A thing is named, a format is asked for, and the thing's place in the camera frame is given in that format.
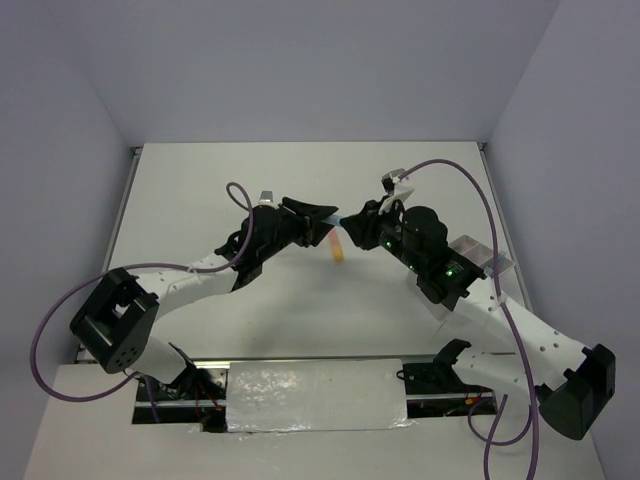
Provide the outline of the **blue highlighter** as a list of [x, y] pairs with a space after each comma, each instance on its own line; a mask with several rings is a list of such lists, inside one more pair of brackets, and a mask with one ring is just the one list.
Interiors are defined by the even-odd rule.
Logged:
[[323, 220], [324, 223], [329, 224], [334, 227], [343, 227], [344, 217], [337, 214], [332, 214]]

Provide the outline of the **orange highlighter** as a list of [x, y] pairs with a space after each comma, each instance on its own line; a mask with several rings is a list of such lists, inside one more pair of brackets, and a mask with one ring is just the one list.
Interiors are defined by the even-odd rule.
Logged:
[[329, 232], [328, 241], [334, 262], [337, 264], [342, 263], [345, 259], [344, 251], [340, 242], [339, 235], [335, 229], [332, 229]]

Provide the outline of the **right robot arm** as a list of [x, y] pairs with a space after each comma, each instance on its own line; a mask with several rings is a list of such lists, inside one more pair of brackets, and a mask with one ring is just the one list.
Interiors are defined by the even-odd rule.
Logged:
[[524, 359], [491, 357], [469, 340], [450, 341], [439, 353], [436, 383], [446, 391], [486, 385], [520, 396], [559, 434], [581, 440], [615, 393], [616, 357], [554, 329], [504, 293], [492, 278], [447, 242], [448, 229], [428, 207], [394, 201], [381, 211], [376, 201], [340, 220], [355, 246], [383, 248], [416, 277], [429, 303], [515, 345]]

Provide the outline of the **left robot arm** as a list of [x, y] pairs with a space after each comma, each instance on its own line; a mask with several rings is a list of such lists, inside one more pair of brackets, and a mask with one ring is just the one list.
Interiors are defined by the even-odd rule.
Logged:
[[154, 323], [247, 286], [266, 260], [291, 244], [317, 246], [332, 228], [327, 218], [337, 210], [285, 197], [278, 206], [253, 207], [224, 245], [189, 266], [155, 267], [139, 275], [113, 269], [75, 314], [70, 330], [106, 373], [131, 369], [159, 381], [171, 397], [185, 398], [195, 389], [197, 369], [175, 345], [152, 337]]

